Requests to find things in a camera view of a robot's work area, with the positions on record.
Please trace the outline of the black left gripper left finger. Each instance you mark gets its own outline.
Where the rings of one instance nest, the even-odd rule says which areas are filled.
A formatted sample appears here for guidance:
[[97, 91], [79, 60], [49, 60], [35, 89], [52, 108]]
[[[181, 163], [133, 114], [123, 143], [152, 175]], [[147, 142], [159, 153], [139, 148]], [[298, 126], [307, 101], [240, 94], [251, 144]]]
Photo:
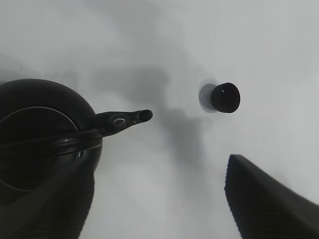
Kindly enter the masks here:
[[90, 153], [68, 162], [31, 192], [0, 185], [2, 239], [77, 239], [94, 196]]

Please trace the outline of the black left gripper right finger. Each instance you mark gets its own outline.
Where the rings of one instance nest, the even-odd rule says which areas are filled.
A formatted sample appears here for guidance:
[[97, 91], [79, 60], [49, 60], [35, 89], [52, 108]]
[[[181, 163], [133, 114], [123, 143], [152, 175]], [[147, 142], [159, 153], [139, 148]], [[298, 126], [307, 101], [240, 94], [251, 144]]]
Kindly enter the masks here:
[[229, 157], [226, 199], [243, 239], [317, 239], [319, 207], [242, 155]]

